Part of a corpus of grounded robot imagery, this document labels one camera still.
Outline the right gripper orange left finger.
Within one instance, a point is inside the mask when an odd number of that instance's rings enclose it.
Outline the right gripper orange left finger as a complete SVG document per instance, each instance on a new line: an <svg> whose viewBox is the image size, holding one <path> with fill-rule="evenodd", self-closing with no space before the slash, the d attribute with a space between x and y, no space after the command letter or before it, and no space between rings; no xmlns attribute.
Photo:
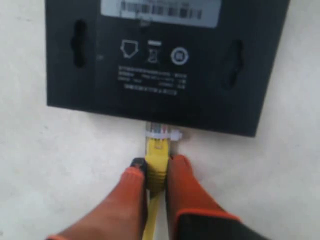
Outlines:
<svg viewBox="0 0 320 240"><path fill-rule="evenodd" d="M147 221L147 162L135 158L91 212L48 240L141 240Z"/></svg>

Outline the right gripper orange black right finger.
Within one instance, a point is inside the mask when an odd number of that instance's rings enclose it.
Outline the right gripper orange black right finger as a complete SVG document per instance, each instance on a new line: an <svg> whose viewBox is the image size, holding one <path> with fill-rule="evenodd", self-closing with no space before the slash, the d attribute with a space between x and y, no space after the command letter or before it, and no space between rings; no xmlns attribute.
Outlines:
<svg viewBox="0 0 320 240"><path fill-rule="evenodd" d="M168 162L166 213L171 240L266 239L224 210L206 192L183 155L175 155Z"/></svg>

